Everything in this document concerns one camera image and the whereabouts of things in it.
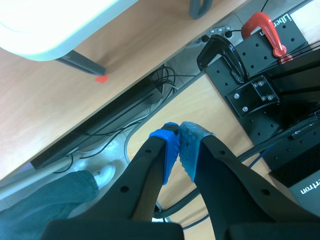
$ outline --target black handle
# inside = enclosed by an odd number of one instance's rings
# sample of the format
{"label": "black handle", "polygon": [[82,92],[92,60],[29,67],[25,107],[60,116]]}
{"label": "black handle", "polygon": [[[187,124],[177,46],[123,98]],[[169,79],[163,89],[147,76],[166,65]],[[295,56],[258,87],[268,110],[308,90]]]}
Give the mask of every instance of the black handle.
{"label": "black handle", "polygon": [[212,35],[203,50],[196,59],[200,71],[204,70],[209,63],[221,55],[231,68],[231,76],[238,84],[249,81],[245,65],[242,62],[233,44],[220,35]]}
{"label": "black handle", "polygon": [[214,0],[203,0],[201,6],[201,0],[190,0],[190,17],[194,20],[201,18],[209,11],[213,2]]}

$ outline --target blue rubber pad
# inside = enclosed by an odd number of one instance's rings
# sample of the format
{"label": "blue rubber pad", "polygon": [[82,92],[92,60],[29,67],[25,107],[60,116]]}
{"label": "blue rubber pad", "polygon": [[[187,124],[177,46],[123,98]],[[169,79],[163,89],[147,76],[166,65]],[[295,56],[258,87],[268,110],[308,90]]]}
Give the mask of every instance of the blue rubber pad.
{"label": "blue rubber pad", "polygon": [[191,122],[184,121],[180,127],[180,161],[185,172],[194,182],[197,170],[197,162],[199,156],[199,147],[201,140],[209,135],[215,136],[202,126]]}

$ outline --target white shoe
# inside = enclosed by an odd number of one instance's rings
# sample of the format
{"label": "white shoe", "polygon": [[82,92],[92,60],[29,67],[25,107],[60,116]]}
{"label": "white shoe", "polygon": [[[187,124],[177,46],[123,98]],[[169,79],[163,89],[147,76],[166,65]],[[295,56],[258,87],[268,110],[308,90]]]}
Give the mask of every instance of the white shoe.
{"label": "white shoe", "polygon": [[105,185],[110,183],[116,173],[116,167],[113,164],[108,164],[101,168],[99,171],[95,171],[92,175],[98,185],[99,190]]}

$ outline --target red clamp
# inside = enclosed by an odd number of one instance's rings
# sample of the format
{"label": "red clamp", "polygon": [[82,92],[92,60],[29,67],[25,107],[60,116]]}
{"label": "red clamp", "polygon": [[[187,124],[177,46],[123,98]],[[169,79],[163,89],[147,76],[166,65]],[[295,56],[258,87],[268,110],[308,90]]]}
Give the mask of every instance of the red clamp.
{"label": "red clamp", "polygon": [[270,17],[263,12],[256,12],[250,19],[242,26],[241,35],[243,40],[250,37],[253,30],[260,27],[265,36],[268,38],[273,47],[273,55],[277,58],[286,54],[287,48],[281,44],[277,30]]}

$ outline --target wooden table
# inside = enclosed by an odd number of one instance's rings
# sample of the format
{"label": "wooden table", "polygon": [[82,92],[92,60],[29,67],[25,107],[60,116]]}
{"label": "wooden table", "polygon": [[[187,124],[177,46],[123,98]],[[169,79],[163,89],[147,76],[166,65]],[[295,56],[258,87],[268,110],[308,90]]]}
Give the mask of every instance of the wooden table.
{"label": "wooden table", "polygon": [[[291,15],[309,43],[320,39],[320,18],[317,14],[319,9],[320,0],[314,0]],[[206,75],[203,75],[177,95],[131,137],[127,148],[129,158],[133,159],[151,132],[167,122],[181,124],[183,121],[195,122],[215,133],[236,156],[253,146],[212,82]],[[255,157],[251,157],[244,164],[248,165]],[[258,161],[252,169],[273,184],[268,176],[270,170],[263,160]],[[160,191],[158,202],[166,209],[190,193],[195,187],[180,161],[177,160],[168,184],[163,186]],[[170,216],[170,219],[182,226],[187,226],[201,219],[207,213],[205,203],[199,195],[182,210]],[[210,219],[208,218],[197,226],[184,231],[184,237],[186,240],[215,239]]]}
{"label": "wooden table", "polygon": [[189,0],[139,0],[75,50],[109,80],[0,49],[0,180],[64,137],[247,0],[215,0],[202,18]]}

